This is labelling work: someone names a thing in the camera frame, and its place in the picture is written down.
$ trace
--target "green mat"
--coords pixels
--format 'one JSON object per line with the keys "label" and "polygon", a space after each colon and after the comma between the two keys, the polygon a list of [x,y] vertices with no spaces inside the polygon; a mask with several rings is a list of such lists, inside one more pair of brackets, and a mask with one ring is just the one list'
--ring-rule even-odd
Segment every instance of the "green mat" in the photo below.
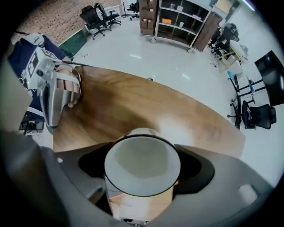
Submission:
{"label": "green mat", "polygon": [[86,42],[87,38],[81,29],[58,47],[66,54],[67,57],[72,58]]}

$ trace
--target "computer monitor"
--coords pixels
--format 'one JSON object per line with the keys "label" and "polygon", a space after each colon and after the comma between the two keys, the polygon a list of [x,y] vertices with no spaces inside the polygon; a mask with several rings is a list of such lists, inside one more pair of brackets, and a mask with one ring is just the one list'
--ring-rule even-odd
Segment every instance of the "computer monitor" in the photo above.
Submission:
{"label": "computer monitor", "polygon": [[265,84],[271,106],[284,103],[284,67],[273,51],[255,62]]}

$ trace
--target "orange box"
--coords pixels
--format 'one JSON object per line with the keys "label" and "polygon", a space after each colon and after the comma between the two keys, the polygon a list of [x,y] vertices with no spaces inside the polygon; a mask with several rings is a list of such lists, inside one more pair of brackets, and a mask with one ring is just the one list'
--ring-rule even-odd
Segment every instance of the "orange box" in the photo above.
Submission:
{"label": "orange box", "polygon": [[170,20],[170,19],[165,19],[165,18],[162,18],[162,23],[168,23],[168,24],[172,24],[172,20]]}

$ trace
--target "cup rim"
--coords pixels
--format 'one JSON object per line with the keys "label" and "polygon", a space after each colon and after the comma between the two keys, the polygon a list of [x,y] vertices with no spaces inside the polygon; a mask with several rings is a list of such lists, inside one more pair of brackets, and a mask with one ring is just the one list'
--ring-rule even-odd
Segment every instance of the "cup rim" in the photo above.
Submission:
{"label": "cup rim", "polygon": [[158,136],[155,136],[155,135],[149,135],[149,134],[135,134],[135,135],[129,135],[129,136],[126,135],[126,136],[124,136],[124,137],[118,139],[117,141],[113,142],[113,144],[111,145],[111,147],[108,149],[108,152],[109,152],[109,151],[114,147],[114,145],[116,145],[117,143],[119,143],[119,142],[121,142],[121,141],[123,141],[123,140],[125,140],[125,139],[132,138],[132,137],[151,137],[151,138],[159,139],[159,140],[161,140],[161,141],[167,143],[168,145],[170,145],[170,146],[175,150],[175,152],[177,153],[178,160],[179,160],[179,163],[180,163],[180,169],[179,169],[179,173],[178,173],[178,175],[177,175],[176,180],[174,181],[174,183],[173,183],[170,187],[168,187],[168,188],[165,189],[164,191],[159,192],[159,193],[157,193],[157,194],[153,194],[153,195],[150,195],[150,196],[133,195],[133,194],[129,194],[129,193],[127,193],[127,192],[124,192],[123,190],[119,189],[116,185],[114,185],[114,184],[111,182],[110,178],[107,176],[106,167],[104,166],[105,175],[106,175],[106,177],[108,178],[109,182],[110,182],[114,187],[116,187],[118,190],[120,190],[121,192],[123,192],[123,193],[125,193],[125,194],[128,194],[128,195],[131,195],[131,196],[137,196],[137,197],[151,197],[151,196],[157,196],[157,195],[160,195],[160,194],[164,193],[165,191],[169,190],[172,186],[174,186],[174,185],[176,184],[176,182],[177,182],[177,180],[178,180],[178,177],[179,177],[179,175],[180,175],[180,173],[181,173],[181,160],[180,160],[180,157],[179,157],[179,155],[178,155],[178,149],[176,149],[173,144],[171,144],[170,142],[168,142],[168,141],[165,140],[164,138],[161,138],[161,137],[158,137]]}

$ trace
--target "wooden table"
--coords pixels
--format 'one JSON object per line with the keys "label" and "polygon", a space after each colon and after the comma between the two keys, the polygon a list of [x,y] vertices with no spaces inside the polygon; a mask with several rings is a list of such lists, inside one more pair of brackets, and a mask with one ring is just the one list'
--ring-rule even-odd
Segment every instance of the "wooden table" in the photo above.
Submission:
{"label": "wooden table", "polygon": [[[172,143],[190,145],[239,158],[245,137],[221,115],[176,90],[131,74],[78,67],[82,98],[64,108],[54,131],[54,151],[114,141],[147,127]],[[172,201],[172,191],[152,197],[122,194],[110,201],[123,218],[150,221]]]}

